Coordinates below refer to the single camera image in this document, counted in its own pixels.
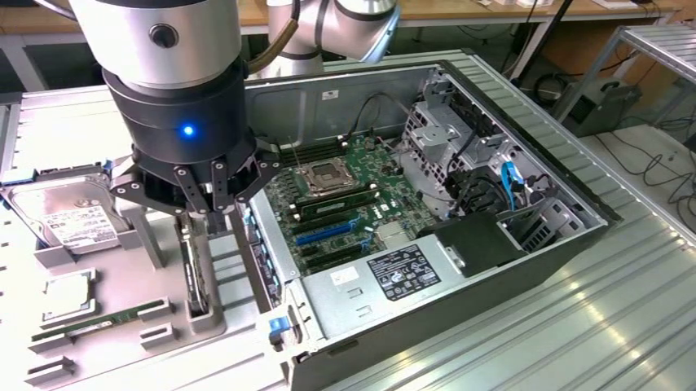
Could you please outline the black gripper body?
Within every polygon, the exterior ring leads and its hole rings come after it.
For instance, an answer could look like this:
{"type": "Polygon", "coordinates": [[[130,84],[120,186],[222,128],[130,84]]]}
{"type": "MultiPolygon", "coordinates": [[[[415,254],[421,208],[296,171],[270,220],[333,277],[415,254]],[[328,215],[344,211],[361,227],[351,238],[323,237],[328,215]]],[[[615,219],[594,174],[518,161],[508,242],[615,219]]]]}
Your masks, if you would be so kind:
{"type": "Polygon", "coordinates": [[[148,173],[176,183],[174,170],[186,165],[204,184],[213,179],[214,160],[226,161],[232,174],[248,164],[257,151],[245,107],[248,75],[248,64],[237,60],[213,80],[168,90],[104,71],[133,137],[133,160],[148,173]]]}

